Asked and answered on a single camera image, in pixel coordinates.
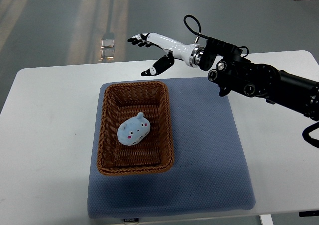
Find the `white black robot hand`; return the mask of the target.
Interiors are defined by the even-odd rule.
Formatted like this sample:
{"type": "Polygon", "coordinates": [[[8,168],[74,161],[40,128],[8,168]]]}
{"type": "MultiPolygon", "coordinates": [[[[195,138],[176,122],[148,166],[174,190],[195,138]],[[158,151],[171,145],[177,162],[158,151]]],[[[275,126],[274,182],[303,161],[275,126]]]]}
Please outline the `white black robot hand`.
{"type": "Polygon", "coordinates": [[[204,51],[204,48],[197,43],[186,45],[157,33],[137,34],[129,38],[128,42],[139,47],[156,46],[166,53],[166,55],[158,59],[149,69],[141,72],[143,77],[162,74],[174,65],[176,59],[184,61],[189,67],[197,68],[199,67],[199,61],[204,51]]]}

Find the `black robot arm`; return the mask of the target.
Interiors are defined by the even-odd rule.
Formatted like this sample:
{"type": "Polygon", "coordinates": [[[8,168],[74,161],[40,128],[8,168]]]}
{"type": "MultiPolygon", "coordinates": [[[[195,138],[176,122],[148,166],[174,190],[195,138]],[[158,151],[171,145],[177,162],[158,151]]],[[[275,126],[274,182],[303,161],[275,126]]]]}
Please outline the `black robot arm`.
{"type": "Polygon", "coordinates": [[[310,136],[319,124],[319,84],[300,76],[277,70],[268,64],[255,64],[242,55],[238,47],[214,38],[207,38],[190,57],[190,64],[208,72],[209,81],[216,83],[221,97],[231,91],[246,97],[264,98],[311,118],[315,124],[305,128],[302,137],[314,147],[319,141],[310,136]]]}

